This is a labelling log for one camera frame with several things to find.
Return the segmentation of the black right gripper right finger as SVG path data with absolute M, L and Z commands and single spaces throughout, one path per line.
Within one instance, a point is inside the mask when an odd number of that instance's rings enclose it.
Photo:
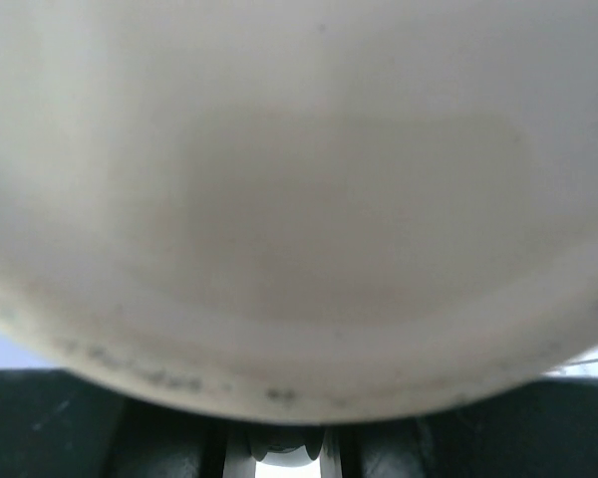
M 598 378 L 546 378 L 350 434 L 356 477 L 598 478 Z

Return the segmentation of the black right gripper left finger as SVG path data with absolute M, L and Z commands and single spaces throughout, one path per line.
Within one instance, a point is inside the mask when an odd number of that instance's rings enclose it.
M 211 477 L 210 422 L 58 370 L 0 369 L 0 477 Z

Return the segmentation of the beige tall patterned mug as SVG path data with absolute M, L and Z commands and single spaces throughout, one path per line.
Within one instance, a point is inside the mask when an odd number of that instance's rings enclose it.
M 278 423 L 598 345 L 598 1 L 0 1 L 0 332 Z

